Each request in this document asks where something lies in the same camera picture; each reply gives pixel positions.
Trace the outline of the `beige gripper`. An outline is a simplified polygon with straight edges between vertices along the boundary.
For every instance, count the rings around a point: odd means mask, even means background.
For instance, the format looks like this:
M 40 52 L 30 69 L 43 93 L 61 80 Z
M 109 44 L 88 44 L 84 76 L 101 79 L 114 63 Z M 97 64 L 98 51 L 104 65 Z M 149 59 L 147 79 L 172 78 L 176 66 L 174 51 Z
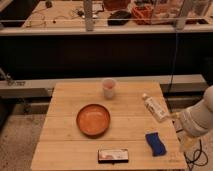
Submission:
M 180 151 L 187 152 L 196 144 L 196 142 L 196 138 L 190 137 L 188 134 L 183 133 L 180 137 Z

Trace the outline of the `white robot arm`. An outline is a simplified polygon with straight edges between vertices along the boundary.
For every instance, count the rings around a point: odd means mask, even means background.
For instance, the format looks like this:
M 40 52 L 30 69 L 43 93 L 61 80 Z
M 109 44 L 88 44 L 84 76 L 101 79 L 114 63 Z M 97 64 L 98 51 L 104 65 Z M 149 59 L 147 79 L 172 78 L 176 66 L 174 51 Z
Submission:
M 198 103 L 179 113 L 179 121 L 184 130 L 180 149 L 186 152 L 213 129 L 213 85 L 205 90 Z

